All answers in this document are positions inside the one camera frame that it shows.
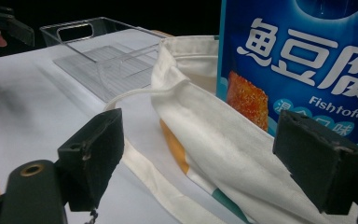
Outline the blue snack packet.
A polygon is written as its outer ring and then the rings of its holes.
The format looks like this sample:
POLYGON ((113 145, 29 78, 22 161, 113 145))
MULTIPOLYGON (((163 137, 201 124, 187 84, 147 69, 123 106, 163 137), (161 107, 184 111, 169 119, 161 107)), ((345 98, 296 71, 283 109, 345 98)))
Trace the blue snack packet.
POLYGON ((223 0, 217 96, 236 74, 281 111, 313 118, 358 144, 358 0, 223 0))

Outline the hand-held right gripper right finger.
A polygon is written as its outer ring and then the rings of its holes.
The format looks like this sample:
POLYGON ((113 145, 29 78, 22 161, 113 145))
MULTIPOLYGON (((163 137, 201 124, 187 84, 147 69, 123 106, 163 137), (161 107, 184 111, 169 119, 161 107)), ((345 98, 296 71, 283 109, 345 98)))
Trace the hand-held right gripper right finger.
POLYGON ((314 119, 283 110, 272 152, 319 212, 349 213, 357 186, 356 144, 314 119))

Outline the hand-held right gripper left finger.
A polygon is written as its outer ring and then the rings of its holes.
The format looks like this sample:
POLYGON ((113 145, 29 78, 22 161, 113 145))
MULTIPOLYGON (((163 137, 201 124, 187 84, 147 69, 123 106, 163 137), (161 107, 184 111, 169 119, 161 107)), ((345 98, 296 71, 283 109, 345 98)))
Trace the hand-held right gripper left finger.
POLYGON ((93 117, 58 149, 63 197, 74 212, 97 209, 124 153, 120 108, 93 117))

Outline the cream canvas tote bag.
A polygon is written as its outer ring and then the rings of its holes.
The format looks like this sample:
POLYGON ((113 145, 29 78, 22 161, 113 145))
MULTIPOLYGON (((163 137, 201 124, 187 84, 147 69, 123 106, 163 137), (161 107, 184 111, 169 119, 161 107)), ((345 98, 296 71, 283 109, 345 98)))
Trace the cream canvas tote bag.
POLYGON ((246 117, 191 82, 216 76, 217 41, 179 36, 159 43, 151 105, 183 172, 250 224, 355 224, 321 214, 271 150, 273 139, 246 117))

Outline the clear plastic bin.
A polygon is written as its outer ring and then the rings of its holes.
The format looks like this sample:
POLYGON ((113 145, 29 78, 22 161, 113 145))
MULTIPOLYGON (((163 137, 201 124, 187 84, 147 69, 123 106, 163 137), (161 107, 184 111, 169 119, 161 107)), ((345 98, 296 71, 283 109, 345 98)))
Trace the clear plastic bin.
POLYGON ((52 61, 105 102, 150 86, 164 37, 105 17, 47 25, 40 31, 52 61))

